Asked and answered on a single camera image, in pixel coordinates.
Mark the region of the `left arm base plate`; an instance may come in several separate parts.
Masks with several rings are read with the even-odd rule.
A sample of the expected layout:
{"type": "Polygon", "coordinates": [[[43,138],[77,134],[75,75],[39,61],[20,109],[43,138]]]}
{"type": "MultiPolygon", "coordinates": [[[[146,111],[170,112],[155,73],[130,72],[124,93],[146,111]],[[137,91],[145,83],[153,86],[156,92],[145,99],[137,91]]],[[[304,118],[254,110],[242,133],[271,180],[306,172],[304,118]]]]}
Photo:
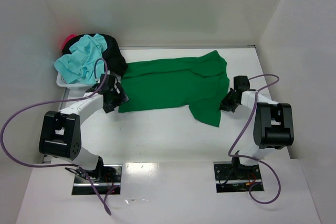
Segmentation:
{"type": "MultiPolygon", "coordinates": [[[[102,196],[113,189],[111,194],[119,195],[121,191],[122,164],[105,164],[104,168],[106,171],[102,177],[91,177],[97,192],[102,196]]],[[[95,194],[90,182],[82,172],[77,171],[72,173],[75,175],[71,192],[72,195],[82,196],[95,194]]]]}

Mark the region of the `green t shirt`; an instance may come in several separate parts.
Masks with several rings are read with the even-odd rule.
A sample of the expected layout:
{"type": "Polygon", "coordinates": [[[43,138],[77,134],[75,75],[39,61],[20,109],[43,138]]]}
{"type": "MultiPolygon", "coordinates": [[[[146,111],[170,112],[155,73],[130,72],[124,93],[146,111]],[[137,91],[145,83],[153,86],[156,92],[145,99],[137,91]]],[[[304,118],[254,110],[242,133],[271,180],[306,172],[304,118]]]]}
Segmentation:
{"type": "Polygon", "coordinates": [[[129,100],[120,113],[188,106],[195,120],[218,127],[229,88],[227,61],[214,50],[201,57],[133,62],[121,85],[129,100]]]}

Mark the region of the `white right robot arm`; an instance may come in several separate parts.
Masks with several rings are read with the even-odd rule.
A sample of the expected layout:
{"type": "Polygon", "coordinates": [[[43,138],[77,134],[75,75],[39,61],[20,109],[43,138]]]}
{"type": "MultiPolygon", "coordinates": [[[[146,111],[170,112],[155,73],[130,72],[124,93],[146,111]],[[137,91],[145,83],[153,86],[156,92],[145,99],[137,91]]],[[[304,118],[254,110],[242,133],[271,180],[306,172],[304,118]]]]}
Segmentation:
{"type": "Polygon", "coordinates": [[[292,107],[273,101],[250,87],[247,76],[235,76],[234,87],[222,99],[220,109],[235,112],[238,106],[251,110],[247,125],[254,121],[253,140],[232,153],[237,141],[229,149],[232,172],[239,174],[253,170],[268,154],[291,146],[294,141],[292,107]]]}

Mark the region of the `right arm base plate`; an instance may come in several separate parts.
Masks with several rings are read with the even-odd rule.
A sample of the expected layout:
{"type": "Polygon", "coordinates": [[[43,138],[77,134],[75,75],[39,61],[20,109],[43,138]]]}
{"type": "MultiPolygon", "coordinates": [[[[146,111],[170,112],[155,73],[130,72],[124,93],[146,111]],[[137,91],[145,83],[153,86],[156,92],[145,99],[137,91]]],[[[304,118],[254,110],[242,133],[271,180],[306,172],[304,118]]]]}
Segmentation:
{"type": "Polygon", "coordinates": [[[214,174],[217,193],[243,193],[264,191],[258,165],[233,168],[231,162],[215,162],[214,174]]]}

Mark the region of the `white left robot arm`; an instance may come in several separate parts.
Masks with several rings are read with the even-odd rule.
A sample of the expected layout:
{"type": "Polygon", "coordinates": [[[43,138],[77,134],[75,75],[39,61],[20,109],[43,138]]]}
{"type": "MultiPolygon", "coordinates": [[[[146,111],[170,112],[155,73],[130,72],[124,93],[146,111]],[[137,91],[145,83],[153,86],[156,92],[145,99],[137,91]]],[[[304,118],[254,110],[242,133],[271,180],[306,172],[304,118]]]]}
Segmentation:
{"type": "Polygon", "coordinates": [[[75,173],[85,178],[87,173],[91,179],[104,179],[110,169],[104,167],[102,157],[89,152],[82,147],[81,124],[99,110],[110,113],[120,105],[128,102],[121,83],[117,77],[109,74],[101,75],[101,89],[97,83],[89,88],[82,100],[60,111],[48,111],[43,120],[39,141],[39,151],[42,154],[61,158],[79,166],[75,173]]]}

